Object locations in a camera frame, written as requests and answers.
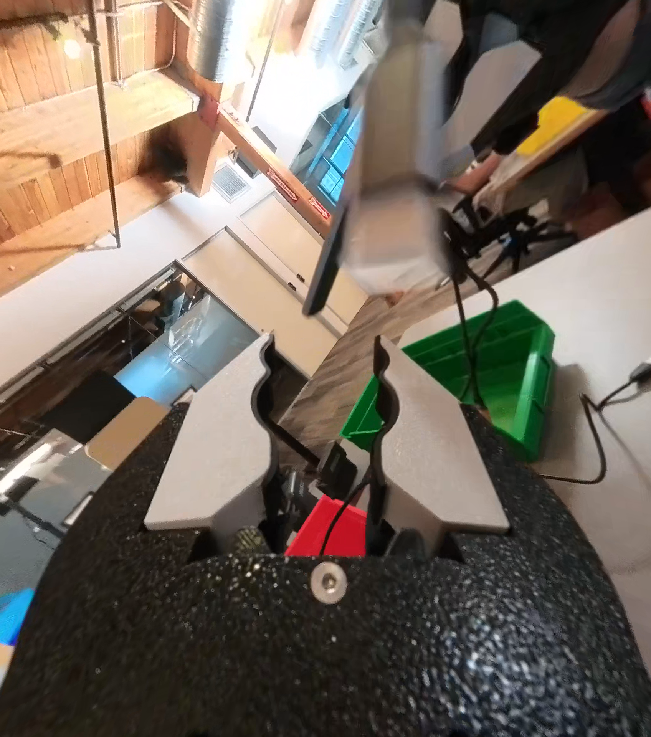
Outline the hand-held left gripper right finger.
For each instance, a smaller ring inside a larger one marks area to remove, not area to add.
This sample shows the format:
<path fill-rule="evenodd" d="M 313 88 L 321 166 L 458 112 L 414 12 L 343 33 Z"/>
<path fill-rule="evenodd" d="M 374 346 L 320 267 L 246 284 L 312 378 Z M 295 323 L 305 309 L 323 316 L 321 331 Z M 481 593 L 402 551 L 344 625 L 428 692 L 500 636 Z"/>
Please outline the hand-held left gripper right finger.
<path fill-rule="evenodd" d="M 366 553 L 400 533 L 433 557 L 453 533 L 506 535 L 511 524 L 461 403 L 384 336 L 374 342 L 376 409 L 370 449 Z"/>

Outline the yellow plastic bin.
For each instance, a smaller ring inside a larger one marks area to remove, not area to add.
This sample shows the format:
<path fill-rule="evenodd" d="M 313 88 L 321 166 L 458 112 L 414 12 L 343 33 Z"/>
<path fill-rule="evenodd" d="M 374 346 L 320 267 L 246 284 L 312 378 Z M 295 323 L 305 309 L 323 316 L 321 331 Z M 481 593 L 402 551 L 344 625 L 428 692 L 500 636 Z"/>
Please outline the yellow plastic bin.
<path fill-rule="evenodd" d="M 525 157 L 536 154 L 590 112 L 569 98 L 555 97 L 539 111 L 536 129 L 517 147 L 516 152 Z"/>

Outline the wooden support post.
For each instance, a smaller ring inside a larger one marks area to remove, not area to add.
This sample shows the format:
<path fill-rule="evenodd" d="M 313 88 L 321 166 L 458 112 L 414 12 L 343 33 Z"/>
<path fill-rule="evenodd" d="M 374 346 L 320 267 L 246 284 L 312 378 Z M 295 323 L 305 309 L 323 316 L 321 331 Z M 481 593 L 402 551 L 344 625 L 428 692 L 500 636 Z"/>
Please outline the wooden support post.
<path fill-rule="evenodd" d="M 272 152 L 238 115 L 227 111 L 208 94 L 200 97 L 197 116 L 214 133 L 223 134 L 238 152 L 265 174 L 275 189 L 322 237 L 330 231 L 332 217 L 310 190 Z"/>

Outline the green plastic bin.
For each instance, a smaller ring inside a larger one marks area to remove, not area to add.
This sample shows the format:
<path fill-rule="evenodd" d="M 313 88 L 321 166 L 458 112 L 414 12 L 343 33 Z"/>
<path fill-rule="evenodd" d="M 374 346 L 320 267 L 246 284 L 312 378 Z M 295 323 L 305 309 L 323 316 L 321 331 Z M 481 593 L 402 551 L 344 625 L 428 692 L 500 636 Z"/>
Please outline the green plastic bin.
<path fill-rule="evenodd" d="M 478 347 L 478 388 L 494 427 L 515 455 L 539 457 L 552 378 L 555 335 L 522 302 L 498 307 Z M 456 398 L 473 403 L 459 325 L 409 345 L 403 352 Z"/>

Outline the beige door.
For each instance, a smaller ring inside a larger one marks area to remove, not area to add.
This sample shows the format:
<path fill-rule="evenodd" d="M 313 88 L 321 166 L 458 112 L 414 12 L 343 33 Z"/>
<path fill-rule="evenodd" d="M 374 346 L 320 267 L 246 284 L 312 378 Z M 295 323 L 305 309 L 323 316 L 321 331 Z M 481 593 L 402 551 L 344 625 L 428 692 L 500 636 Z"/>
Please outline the beige door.
<path fill-rule="evenodd" d="M 331 308 L 302 314 L 304 283 L 243 226 L 224 226 L 184 256 L 183 266 L 227 307 L 259 332 L 310 332 L 319 323 L 334 340 L 348 327 Z"/>
<path fill-rule="evenodd" d="M 291 271 L 310 284 L 322 250 L 322 238 L 276 191 L 251 205 L 239 220 Z"/>

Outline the white wall vent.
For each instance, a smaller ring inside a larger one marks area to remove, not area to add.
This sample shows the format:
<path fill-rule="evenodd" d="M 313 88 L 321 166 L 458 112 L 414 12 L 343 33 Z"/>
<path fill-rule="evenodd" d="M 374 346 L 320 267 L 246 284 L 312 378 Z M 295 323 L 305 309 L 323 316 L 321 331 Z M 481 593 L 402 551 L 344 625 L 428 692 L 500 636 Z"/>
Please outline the white wall vent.
<path fill-rule="evenodd" d="M 223 164 L 214 172 L 211 187 L 224 200 L 232 203 L 250 190 L 250 181 L 235 165 Z"/>

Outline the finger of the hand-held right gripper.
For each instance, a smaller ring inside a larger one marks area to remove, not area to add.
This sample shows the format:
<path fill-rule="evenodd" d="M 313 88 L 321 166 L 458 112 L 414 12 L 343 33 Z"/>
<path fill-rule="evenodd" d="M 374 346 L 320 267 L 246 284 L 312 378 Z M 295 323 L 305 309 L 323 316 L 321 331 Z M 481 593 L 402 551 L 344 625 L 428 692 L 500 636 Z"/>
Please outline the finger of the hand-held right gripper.
<path fill-rule="evenodd" d="M 438 187 L 461 178 L 470 144 L 451 144 L 463 84 L 468 2 L 385 2 L 385 49 L 362 92 L 360 187 Z"/>
<path fill-rule="evenodd" d="M 409 290 L 445 272 L 437 189 L 360 187 L 359 135 L 303 314 L 315 316 L 325 307 L 340 269 L 371 296 Z"/>

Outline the silver air duct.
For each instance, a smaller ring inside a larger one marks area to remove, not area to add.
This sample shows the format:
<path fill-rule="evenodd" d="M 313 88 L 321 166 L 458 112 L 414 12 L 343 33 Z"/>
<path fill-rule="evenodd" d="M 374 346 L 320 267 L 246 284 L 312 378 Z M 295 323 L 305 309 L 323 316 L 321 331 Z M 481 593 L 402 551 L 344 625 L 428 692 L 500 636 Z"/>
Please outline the silver air duct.
<path fill-rule="evenodd" d="M 301 51 L 318 67 L 333 63 L 349 69 L 365 36 L 376 28 L 383 6 L 384 1 L 315 1 Z"/>
<path fill-rule="evenodd" d="M 193 2 L 186 58 L 196 74 L 221 84 L 247 79 L 250 5 L 248 1 Z"/>

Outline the grey office desk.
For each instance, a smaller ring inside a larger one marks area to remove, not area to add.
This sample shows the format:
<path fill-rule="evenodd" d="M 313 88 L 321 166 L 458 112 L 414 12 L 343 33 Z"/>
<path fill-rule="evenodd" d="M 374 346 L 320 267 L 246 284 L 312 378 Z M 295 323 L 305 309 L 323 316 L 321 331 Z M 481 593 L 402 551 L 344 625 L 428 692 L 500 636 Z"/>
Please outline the grey office desk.
<path fill-rule="evenodd" d="M 475 198 L 490 198 L 504 195 L 514 189 L 523 179 L 538 170 L 560 151 L 573 145 L 574 142 L 607 116 L 603 110 L 586 110 L 578 115 L 563 130 L 557 132 L 547 141 L 538 144 L 531 152 L 521 152 L 517 148 L 505 157 L 496 168 L 486 185 L 479 189 Z"/>

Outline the small black adapter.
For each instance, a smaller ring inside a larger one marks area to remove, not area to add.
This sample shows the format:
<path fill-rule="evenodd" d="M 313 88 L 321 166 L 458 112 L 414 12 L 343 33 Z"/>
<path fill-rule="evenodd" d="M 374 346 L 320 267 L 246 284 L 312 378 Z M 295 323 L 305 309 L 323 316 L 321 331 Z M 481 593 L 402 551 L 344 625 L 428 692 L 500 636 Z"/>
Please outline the small black adapter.
<path fill-rule="evenodd" d="M 304 460 L 321 493 L 339 501 L 347 498 L 357 476 L 357 466 L 337 442 L 331 442 L 325 455 L 319 457 L 279 424 L 271 421 L 269 427 L 275 437 Z"/>

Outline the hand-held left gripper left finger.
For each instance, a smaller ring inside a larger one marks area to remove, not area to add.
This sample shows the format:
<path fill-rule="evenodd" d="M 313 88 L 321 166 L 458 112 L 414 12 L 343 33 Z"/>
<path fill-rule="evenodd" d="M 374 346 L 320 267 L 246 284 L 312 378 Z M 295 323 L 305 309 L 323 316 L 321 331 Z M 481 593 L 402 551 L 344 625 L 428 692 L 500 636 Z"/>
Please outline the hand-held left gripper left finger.
<path fill-rule="evenodd" d="M 278 450 L 258 403 L 274 347 L 272 333 L 261 335 L 194 394 L 146 530 L 206 530 L 229 552 L 236 533 L 256 528 L 276 546 Z"/>

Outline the blue-lit window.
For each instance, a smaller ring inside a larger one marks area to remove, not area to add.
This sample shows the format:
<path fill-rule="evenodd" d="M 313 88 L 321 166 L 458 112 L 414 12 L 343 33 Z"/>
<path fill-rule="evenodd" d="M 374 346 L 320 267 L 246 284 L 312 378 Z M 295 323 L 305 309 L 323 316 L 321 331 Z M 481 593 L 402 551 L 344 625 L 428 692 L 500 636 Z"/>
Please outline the blue-lit window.
<path fill-rule="evenodd" d="M 353 158 L 362 113 L 342 99 L 321 111 L 290 170 L 317 201 L 333 214 Z"/>

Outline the red plastic bin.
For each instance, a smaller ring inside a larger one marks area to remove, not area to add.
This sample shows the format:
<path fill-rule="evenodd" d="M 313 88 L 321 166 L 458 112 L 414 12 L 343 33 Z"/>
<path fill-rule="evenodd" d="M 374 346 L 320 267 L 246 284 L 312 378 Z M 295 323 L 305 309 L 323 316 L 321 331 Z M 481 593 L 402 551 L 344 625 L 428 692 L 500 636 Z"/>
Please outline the red plastic bin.
<path fill-rule="evenodd" d="M 322 496 L 295 534 L 285 555 L 289 557 L 321 555 L 326 532 L 341 507 L 341 501 Z M 331 532 L 324 554 L 331 557 L 364 557 L 366 520 L 365 511 L 349 505 Z"/>

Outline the black metal ceiling pipe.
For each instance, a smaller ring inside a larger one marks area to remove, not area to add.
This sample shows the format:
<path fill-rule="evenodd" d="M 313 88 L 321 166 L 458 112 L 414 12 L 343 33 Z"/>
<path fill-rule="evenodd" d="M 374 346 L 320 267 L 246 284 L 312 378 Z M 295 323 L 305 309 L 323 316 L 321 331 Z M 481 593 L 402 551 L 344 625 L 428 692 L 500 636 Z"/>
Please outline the black metal ceiling pipe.
<path fill-rule="evenodd" d="M 97 90 L 97 95 L 98 95 L 103 151 L 104 151 L 104 159 L 105 159 L 106 169 L 107 169 L 109 201 L 110 201 L 110 207 L 111 207 L 111 213 L 112 213 L 112 234 L 116 241 L 116 248 L 119 250 L 121 249 L 121 234 L 120 234 L 120 223 L 119 223 L 119 217 L 118 217 L 118 202 L 117 202 L 117 195 L 116 195 L 116 183 L 115 183 L 115 178 L 114 178 L 114 166 L 113 166 L 113 160 L 112 160 L 112 148 L 111 148 L 111 142 L 110 142 L 110 136 L 109 136 L 109 120 L 108 120 L 108 115 L 107 115 L 107 101 L 106 101 L 105 84 L 104 84 L 104 77 L 103 77 L 102 63 L 101 63 L 101 43 L 100 43 L 100 38 L 99 38 L 99 28 L 98 28 L 95 2 L 85 1 L 84 4 L 85 4 L 85 8 L 88 14 L 88 27 L 89 27 L 88 38 L 89 38 L 89 43 L 91 44 L 92 53 L 93 53 L 93 65 L 94 65 L 94 74 L 95 74 L 95 80 L 96 80 L 96 90 Z"/>

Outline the black office chair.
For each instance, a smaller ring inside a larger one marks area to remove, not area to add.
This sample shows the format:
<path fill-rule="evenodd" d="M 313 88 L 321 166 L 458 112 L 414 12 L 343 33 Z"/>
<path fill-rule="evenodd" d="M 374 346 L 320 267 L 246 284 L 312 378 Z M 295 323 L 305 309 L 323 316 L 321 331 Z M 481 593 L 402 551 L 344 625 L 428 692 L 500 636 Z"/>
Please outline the black office chair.
<path fill-rule="evenodd" d="M 449 275 L 458 275 L 459 282 L 474 272 L 469 262 L 478 259 L 482 251 L 494 243 L 501 246 L 499 255 L 479 276 L 487 279 L 503 263 L 511 265 L 516 274 L 522 258 L 530 255 L 530 247 L 542 243 L 560 242 L 569 248 L 579 242 L 578 235 L 552 221 L 540 221 L 529 208 L 520 208 L 508 215 L 482 218 L 471 198 L 463 197 L 452 210 L 441 210 L 444 244 L 449 255 Z"/>

